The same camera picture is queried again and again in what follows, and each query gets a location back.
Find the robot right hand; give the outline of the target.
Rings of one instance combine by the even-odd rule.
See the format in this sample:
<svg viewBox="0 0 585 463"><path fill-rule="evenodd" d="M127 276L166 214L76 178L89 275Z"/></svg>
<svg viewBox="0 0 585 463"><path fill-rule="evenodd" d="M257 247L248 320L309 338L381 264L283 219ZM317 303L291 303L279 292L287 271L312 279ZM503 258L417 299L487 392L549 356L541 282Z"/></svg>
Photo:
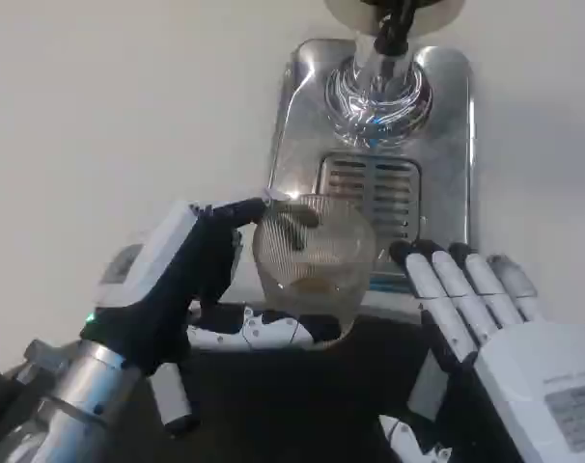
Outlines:
<svg viewBox="0 0 585 463"><path fill-rule="evenodd" d="M381 416L403 462L585 462L585 326L548 320L524 271L468 245L397 241L428 357L408 406Z"/></svg>

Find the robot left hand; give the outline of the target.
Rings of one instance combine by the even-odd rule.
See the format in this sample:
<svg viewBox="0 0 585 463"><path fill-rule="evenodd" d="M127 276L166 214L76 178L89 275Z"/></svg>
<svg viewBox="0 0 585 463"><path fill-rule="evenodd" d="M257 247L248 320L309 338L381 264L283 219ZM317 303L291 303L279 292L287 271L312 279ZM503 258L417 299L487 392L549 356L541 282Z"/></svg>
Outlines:
<svg viewBox="0 0 585 463"><path fill-rule="evenodd" d="M234 277L239 228L259 223L273 203L265 197L217 207L180 201L143 241L120 250L99 281L80 338L120 355L149 378L161 421L174 434L199 422L181 380L190 350L190 306L218 303Z"/></svg>

